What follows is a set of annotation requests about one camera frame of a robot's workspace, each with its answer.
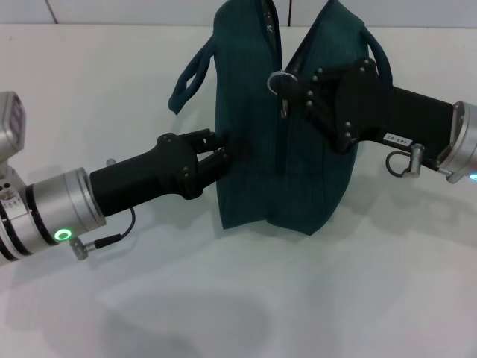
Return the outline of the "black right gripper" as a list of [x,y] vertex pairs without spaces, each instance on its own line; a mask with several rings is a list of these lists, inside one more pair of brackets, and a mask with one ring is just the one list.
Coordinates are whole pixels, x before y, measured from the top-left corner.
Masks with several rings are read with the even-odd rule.
[[453,105],[385,83],[372,60],[311,75],[281,72],[277,95],[305,99],[307,121],[339,148],[373,141],[409,151],[418,143],[440,153],[450,143]]

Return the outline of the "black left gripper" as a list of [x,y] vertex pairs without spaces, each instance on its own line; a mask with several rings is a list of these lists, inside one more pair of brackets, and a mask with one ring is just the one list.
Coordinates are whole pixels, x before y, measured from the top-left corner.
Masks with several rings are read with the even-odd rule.
[[[92,194],[104,216],[111,216],[164,195],[197,198],[234,163],[250,159],[250,147],[225,147],[226,134],[210,129],[166,134],[144,154],[94,171]],[[202,160],[197,154],[212,152]]]

